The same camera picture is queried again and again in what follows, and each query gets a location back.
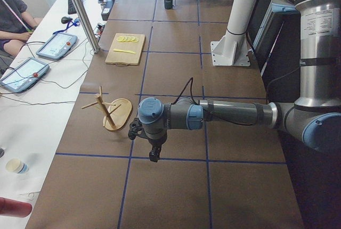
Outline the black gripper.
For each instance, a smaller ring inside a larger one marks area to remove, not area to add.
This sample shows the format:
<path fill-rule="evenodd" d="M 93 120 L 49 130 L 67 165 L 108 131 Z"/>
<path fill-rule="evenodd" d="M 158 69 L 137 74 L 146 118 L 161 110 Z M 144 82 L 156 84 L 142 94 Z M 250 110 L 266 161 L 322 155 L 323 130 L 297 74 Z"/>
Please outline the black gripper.
<path fill-rule="evenodd" d="M 149 153 L 150 161 L 158 162 L 160 158 L 159 152 L 161 152 L 162 145 L 167 141 L 167 136 L 162 136 L 158 139 L 149 139 L 149 143 L 152 145 L 152 151 Z"/>

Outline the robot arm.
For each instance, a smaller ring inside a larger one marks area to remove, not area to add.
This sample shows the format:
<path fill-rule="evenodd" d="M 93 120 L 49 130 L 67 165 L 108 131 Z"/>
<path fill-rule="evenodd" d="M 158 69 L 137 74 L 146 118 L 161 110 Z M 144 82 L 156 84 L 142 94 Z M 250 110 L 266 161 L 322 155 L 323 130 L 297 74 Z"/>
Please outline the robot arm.
<path fill-rule="evenodd" d="M 178 97 L 164 104 L 154 97 L 142 100 L 128 137 L 144 138 L 160 158 L 169 129 L 195 130 L 204 121 L 224 120 L 240 125 L 267 125 L 301 140 L 319 152 L 340 149 L 340 98 L 336 94 L 340 64 L 340 0 L 272 0 L 276 13 L 301 15 L 300 96 L 293 103 L 195 101 Z"/>

